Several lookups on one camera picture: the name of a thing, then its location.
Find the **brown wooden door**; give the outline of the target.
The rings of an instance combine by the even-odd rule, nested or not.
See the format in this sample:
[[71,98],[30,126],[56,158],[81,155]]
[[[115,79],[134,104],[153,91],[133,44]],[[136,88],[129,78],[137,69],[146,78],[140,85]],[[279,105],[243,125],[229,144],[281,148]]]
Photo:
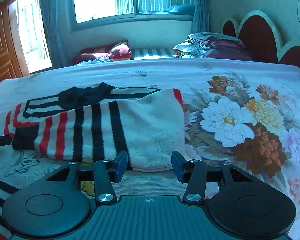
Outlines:
[[16,10],[11,2],[0,2],[0,83],[29,74],[19,36]]

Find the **white floral bed sheet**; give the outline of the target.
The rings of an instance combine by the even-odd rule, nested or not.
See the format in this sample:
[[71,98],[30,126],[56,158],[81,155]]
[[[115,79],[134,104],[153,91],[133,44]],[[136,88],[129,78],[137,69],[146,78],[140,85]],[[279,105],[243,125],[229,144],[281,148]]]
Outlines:
[[188,183],[69,161],[11,194],[7,239],[300,239],[300,69],[221,59],[79,63],[0,83],[0,109],[72,87],[178,89]]

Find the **teal left curtain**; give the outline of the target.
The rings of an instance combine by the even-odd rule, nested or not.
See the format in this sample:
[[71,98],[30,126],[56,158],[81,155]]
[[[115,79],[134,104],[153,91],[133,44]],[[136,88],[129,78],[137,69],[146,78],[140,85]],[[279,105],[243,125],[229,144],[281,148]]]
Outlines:
[[46,44],[53,68],[67,65],[63,42],[58,30],[58,0],[39,0]]

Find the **stack of folded quilts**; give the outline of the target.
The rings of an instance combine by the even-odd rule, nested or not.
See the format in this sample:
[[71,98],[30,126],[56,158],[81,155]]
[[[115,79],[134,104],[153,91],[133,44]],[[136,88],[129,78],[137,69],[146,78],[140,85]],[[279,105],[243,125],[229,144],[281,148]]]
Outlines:
[[218,33],[194,33],[187,35],[185,42],[176,45],[179,58],[212,58],[252,61],[252,57],[241,40]]

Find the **blue cushion on windowsill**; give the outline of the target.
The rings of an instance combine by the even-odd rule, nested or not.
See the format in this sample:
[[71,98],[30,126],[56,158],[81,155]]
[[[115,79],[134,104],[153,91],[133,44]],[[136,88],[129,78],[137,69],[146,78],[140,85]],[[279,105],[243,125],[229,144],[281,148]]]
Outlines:
[[166,9],[166,12],[175,15],[194,15],[195,8],[194,4],[172,5]]

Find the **dark red pillow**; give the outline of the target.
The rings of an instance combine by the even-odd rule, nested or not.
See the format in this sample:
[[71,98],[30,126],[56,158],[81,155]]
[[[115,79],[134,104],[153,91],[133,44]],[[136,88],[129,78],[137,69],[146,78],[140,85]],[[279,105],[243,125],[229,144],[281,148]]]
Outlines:
[[94,59],[101,58],[112,59],[114,61],[130,60],[132,52],[128,41],[121,41],[100,47],[84,48],[72,59],[72,64],[76,65],[83,61],[93,61]]

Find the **teal right curtain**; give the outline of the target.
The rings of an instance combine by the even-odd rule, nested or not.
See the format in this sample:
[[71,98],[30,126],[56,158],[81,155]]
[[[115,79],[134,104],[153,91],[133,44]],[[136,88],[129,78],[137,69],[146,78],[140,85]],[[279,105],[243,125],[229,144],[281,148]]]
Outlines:
[[191,33],[203,33],[210,31],[209,7],[211,0],[193,0],[194,16],[191,24]]

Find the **teal curtain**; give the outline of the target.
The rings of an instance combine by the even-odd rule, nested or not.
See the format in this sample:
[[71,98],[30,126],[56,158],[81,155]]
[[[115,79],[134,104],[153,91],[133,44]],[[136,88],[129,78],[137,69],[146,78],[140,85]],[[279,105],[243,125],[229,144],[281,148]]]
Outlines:
[[39,0],[46,44],[53,68],[67,65],[63,42],[58,30],[58,0]]
[[191,33],[203,33],[210,31],[209,7],[211,0],[193,0],[194,16],[191,24]]

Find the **striped white knit sweater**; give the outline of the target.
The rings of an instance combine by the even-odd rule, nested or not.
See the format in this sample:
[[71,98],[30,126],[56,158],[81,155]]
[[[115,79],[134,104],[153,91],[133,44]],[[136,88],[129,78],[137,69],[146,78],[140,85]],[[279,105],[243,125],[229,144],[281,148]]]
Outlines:
[[185,153],[183,99],[178,89],[72,87],[0,109],[0,239],[5,200],[64,163],[91,164],[128,153],[128,169],[171,169]]

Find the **striped mattress pad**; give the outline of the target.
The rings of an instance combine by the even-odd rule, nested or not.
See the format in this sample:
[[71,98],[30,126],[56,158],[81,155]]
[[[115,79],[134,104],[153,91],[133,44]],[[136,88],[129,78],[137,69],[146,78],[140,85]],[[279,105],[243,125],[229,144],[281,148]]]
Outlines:
[[176,58],[176,52],[171,48],[133,49],[132,60]]

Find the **red heart-shaped headboard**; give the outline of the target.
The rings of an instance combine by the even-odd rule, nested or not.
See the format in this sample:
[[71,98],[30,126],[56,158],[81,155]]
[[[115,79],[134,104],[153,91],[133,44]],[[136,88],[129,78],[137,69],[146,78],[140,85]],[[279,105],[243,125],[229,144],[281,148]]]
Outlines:
[[227,18],[222,23],[221,31],[241,40],[254,61],[300,68],[300,41],[283,43],[276,24],[260,10],[247,13],[241,22]]

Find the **window with white frame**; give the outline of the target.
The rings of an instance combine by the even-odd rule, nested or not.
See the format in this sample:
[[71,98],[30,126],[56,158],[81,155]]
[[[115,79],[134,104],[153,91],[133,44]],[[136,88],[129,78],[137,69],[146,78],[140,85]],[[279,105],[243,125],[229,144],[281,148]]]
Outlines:
[[70,24],[82,30],[122,22],[190,20],[193,15],[166,12],[172,5],[194,4],[193,0],[69,0]]

